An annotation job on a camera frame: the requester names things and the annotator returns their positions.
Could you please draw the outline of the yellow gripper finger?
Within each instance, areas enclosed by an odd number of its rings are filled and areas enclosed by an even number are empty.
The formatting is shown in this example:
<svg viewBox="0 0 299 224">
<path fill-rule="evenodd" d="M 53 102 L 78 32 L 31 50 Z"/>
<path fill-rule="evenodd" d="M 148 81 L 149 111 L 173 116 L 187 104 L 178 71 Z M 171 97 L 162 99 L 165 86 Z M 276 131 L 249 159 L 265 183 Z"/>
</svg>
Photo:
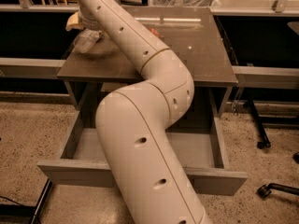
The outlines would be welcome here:
<svg viewBox="0 0 299 224">
<path fill-rule="evenodd" d="M 66 23 L 65 30 L 71 31 L 72 29 L 83 30 L 84 26 L 82 24 L 81 18 L 79 14 L 76 12 L 72 14 Z"/>
</svg>

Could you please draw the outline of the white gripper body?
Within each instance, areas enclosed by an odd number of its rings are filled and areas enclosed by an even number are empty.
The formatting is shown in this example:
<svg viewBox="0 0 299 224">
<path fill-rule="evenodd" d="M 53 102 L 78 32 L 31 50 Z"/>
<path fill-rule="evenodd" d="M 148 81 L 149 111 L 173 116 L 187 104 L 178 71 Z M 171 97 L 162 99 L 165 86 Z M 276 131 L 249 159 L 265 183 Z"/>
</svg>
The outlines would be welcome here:
<svg viewBox="0 0 299 224">
<path fill-rule="evenodd" d="M 81 7 L 78 11 L 78 20 L 89 30 L 100 31 L 103 30 L 103 25 L 98 21 L 96 14 L 86 7 Z"/>
</svg>

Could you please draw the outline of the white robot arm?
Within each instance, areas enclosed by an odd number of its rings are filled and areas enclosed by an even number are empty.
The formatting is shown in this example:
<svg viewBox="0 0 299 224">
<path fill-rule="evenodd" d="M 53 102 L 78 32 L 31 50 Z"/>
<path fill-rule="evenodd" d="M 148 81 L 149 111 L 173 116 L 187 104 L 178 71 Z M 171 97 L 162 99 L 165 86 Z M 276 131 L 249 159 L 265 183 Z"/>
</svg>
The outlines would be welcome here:
<svg viewBox="0 0 299 224">
<path fill-rule="evenodd" d="M 102 27 L 142 81 L 107 95 L 95 125 L 135 224 L 212 224 L 166 135 L 188 110 L 192 75 L 180 58 L 115 0 L 78 0 L 79 17 Z"/>
</svg>

